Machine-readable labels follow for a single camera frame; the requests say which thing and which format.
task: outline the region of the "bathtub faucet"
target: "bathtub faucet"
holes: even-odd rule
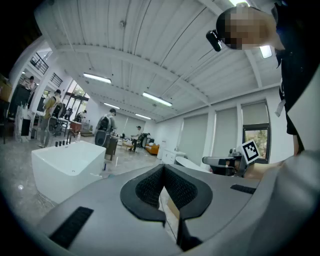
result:
[[[70,134],[70,140],[69,140],[69,144],[71,144],[71,135],[73,135],[73,137],[75,138],[75,133],[72,130],[69,130],[68,135],[66,137],[66,144],[68,145],[68,138],[69,138],[69,134]]]

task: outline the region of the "orange sofa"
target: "orange sofa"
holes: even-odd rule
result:
[[[149,146],[149,144],[145,145],[146,151],[148,151],[152,155],[158,155],[160,145],[153,144]]]

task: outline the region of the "roller shade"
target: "roller shade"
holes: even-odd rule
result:
[[[200,166],[205,147],[208,114],[184,119],[179,151],[186,153],[189,160]]]
[[[213,157],[227,157],[229,150],[237,147],[237,108],[216,112]]]
[[[253,103],[250,105],[243,105],[242,108],[242,122],[243,125],[256,125],[269,123],[269,116],[267,112],[266,102]]]
[[[137,126],[141,126],[141,131],[143,131],[145,127],[145,123],[146,123],[145,121],[142,121],[133,117],[128,117],[128,121],[126,122],[126,126],[124,128],[125,136],[130,137],[131,135],[137,135],[138,134]]]

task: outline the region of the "white bathtub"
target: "white bathtub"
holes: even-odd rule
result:
[[[85,141],[33,150],[32,169],[36,188],[61,203],[100,178],[106,148]]]

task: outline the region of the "ceiling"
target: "ceiling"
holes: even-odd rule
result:
[[[217,15],[232,7],[228,0],[52,2],[35,11],[39,28],[64,68],[96,102],[159,122],[280,82],[276,58],[264,59],[259,48],[223,46],[215,52],[207,41]],[[255,6],[269,3],[259,0]],[[83,73],[108,77],[112,84]]]

